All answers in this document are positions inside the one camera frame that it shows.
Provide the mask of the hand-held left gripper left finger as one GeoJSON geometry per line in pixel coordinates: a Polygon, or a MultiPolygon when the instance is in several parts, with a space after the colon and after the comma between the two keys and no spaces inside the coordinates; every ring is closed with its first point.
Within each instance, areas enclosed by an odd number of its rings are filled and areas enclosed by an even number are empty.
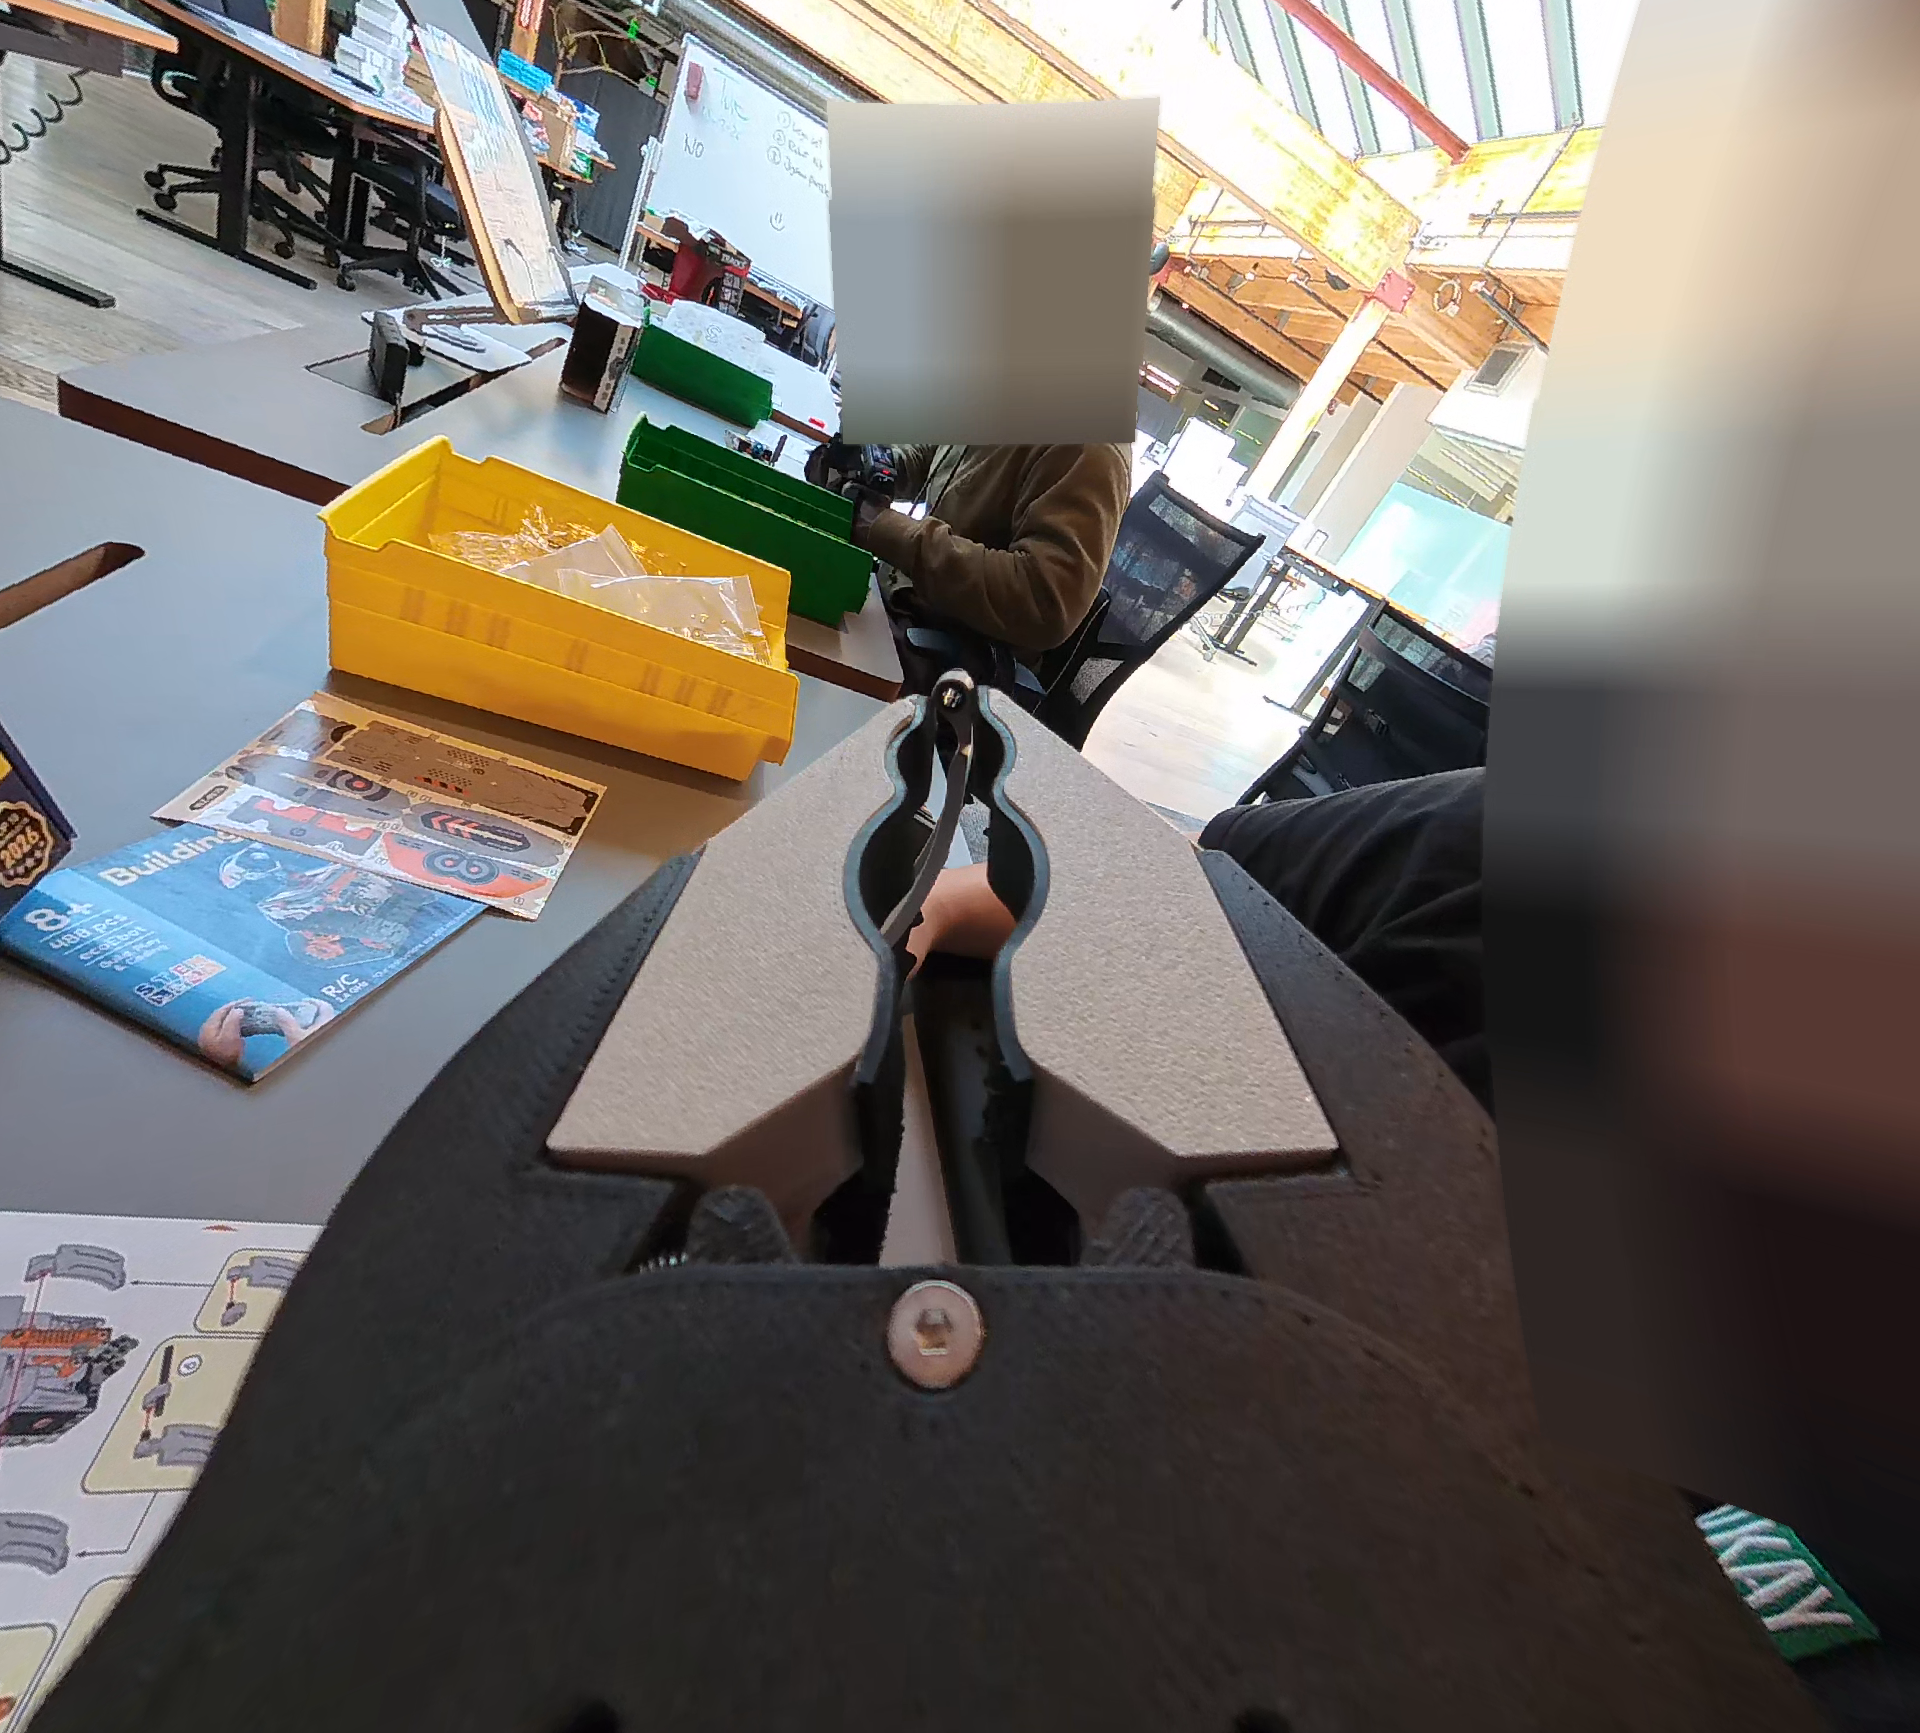
{"type": "Polygon", "coordinates": [[[929,841],[937,703],[903,699],[712,835],[549,1153],[759,1191],[817,1259],[878,1259],[903,1069],[886,940],[929,841]]]}

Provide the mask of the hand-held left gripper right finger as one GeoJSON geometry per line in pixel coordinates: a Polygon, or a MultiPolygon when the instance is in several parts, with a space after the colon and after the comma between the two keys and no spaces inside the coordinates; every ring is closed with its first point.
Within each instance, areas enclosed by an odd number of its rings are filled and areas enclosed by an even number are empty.
{"type": "Polygon", "coordinates": [[[1336,1167],[1195,845],[997,694],[973,792],[1018,928],[960,968],[960,1259],[1072,1259],[1125,1191],[1336,1167]]]}

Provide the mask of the thin black toy part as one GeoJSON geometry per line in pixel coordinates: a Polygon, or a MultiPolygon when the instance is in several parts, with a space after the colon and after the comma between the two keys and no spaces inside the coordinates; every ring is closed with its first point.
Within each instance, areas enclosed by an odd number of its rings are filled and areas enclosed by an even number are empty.
{"type": "Polygon", "coordinates": [[[950,751],[939,761],[944,801],[934,818],[934,825],[914,863],[912,881],[906,884],[900,904],[880,927],[880,938],[896,955],[906,950],[909,931],[917,927],[929,892],[934,890],[937,879],[948,869],[950,841],[955,835],[963,808],[970,801],[980,711],[982,711],[980,686],[960,668],[944,670],[937,677],[934,689],[929,694],[926,732],[929,732],[932,751],[937,751],[944,737],[950,737],[948,740],[950,751]]]}

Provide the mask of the grey desk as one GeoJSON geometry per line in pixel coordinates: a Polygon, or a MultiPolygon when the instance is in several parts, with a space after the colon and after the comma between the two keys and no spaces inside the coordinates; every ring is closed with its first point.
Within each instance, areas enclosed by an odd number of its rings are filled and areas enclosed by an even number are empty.
{"type": "Polygon", "coordinates": [[[315,689],[607,785],[537,921],[479,921],[260,1084],[3,963],[3,1207],[319,1224],[442,1064],[664,858],[699,845],[874,719],[799,680],[795,740],[748,781],[328,673],[315,506],[3,402],[3,586],[100,547],[107,569],[3,629],[3,728],[107,856],[154,808],[315,689]]]}
{"type": "Polygon", "coordinates": [[[610,413],[561,395],[564,331],[533,330],[527,363],[493,375],[442,362],[409,374],[398,422],[370,387],[365,317],[275,330],[208,349],[77,368],[57,381],[66,422],[246,480],[307,504],[429,438],[464,458],[508,458],[613,497],[634,422],[719,442],[726,425],[632,381],[610,413]]]}

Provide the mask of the background black-legged desk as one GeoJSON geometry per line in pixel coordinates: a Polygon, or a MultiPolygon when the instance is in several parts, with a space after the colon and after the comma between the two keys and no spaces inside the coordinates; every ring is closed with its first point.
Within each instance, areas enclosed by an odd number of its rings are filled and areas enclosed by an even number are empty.
{"type": "Polygon", "coordinates": [[[211,123],[217,147],[211,165],[154,165],[142,175],[154,202],[137,216],[311,289],[293,258],[311,242],[331,268],[324,247],[342,231],[331,175],[344,137],[379,123],[437,156],[429,112],[384,103],[324,62],[189,0],[141,4],[179,39],[174,53],[154,58],[157,97],[211,123]]]}
{"type": "Polygon", "coordinates": [[[122,72],[127,47],[174,53],[179,39],[107,0],[3,0],[3,58],[22,53],[70,72],[70,91],[51,91],[51,114],[34,112],[30,128],[3,114],[3,165],[24,156],[64,107],[83,104],[78,72],[122,72]]]}

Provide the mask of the black mesh office chair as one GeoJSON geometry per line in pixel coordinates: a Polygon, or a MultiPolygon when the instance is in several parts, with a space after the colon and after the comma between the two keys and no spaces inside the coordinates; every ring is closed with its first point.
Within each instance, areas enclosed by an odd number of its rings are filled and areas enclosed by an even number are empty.
{"type": "Polygon", "coordinates": [[[1085,746],[1117,689],[1152,659],[1258,553],[1258,529],[1238,529],[1152,471],[1130,497],[1103,586],[1081,629],[1037,670],[1037,721],[1085,746]]]}
{"type": "Polygon", "coordinates": [[[1355,635],[1329,699],[1241,803],[1484,769],[1492,659],[1382,606],[1355,635]]]}

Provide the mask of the yellow plastic bin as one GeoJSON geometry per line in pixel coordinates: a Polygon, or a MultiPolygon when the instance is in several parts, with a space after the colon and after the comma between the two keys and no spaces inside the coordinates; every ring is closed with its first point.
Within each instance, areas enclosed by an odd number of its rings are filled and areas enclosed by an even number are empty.
{"type": "Polygon", "coordinates": [[[785,659],[785,569],[508,458],[464,458],[445,438],[349,484],[322,506],[322,527],[333,670],[729,781],[792,751],[799,680],[785,659]],[[668,637],[429,542],[467,529],[504,537],[533,506],[589,532],[616,527],[693,574],[745,574],[773,659],[668,637]]]}

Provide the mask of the pile of clear plastic bags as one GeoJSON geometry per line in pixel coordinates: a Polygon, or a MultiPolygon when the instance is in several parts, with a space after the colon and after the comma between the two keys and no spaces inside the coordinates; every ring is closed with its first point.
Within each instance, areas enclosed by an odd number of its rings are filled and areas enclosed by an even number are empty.
{"type": "Polygon", "coordinates": [[[613,524],[593,529],[528,506],[516,529],[440,529],[426,547],[676,637],[773,665],[745,574],[693,574],[659,549],[632,547],[613,524]]]}

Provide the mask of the printed sticker sheet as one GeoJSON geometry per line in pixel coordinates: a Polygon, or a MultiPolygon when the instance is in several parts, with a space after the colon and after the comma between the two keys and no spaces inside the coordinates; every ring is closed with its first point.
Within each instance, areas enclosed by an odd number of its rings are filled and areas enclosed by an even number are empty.
{"type": "Polygon", "coordinates": [[[157,808],[537,920],[607,785],[315,694],[157,808]]]}

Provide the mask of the large green plastic bin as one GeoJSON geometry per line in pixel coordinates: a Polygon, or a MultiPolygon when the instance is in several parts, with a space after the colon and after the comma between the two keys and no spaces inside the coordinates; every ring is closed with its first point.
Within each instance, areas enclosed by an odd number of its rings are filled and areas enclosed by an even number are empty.
{"type": "Polygon", "coordinates": [[[792,574],[787,611],[843,625],[871,596],[874,559],[851,542],[851,497],[777,471],[679,425],[639,417],[628,434],[622,506],[681,527],[792,574]]]}

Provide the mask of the blue instruction booklet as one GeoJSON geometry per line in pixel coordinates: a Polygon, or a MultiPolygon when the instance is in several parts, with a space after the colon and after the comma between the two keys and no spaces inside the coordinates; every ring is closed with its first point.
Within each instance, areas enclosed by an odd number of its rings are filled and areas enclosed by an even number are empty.
{"type": "Polygon", "coordinates": [[[51,869],[3,915],[3,950],[259,1081],[482,915],[324,856],[172,825],[51,869]]]}

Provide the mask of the small green plastic bin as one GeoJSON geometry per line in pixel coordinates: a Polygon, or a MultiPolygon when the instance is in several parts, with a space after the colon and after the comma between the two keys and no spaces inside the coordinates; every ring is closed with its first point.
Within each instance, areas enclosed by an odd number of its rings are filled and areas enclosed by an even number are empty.
{"type": "Polygon", "coordinates": [[[641,325],[634,335],[632,374],[737,428],[756,428],[774,413],[768,375],[707,350],[664,325],[641,325]]]}

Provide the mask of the dark blue box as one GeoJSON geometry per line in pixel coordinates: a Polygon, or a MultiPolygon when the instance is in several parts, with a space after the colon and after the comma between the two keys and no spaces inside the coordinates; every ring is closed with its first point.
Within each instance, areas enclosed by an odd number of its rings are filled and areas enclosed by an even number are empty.
{"type": "Polygon", "coordinates": [[[3,915],[61,864],[70,841],[70,819],[3,732],[3,915]]]}

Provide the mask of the whiteboard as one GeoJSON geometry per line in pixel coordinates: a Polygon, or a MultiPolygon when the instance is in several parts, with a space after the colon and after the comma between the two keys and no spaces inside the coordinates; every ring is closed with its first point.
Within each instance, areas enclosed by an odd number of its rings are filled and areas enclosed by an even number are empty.
{"type": "Polygon", "coordinates": [[[759,280],[834,303],[826,121],[696,34],[681,39],[645,206],[724,237],[759,280]]]}

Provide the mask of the stack of white boxes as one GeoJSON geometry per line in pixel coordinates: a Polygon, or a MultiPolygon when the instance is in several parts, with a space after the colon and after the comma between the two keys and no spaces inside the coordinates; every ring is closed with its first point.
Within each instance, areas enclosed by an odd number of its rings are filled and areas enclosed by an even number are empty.
{"type": "Polygon", "coordinates": [[[349,21],[342,28],[331,64],[355,83],[379,97],[405,91],[405,64],[412,53],[412,19],[398,0],[355,0],[349,21]]]}

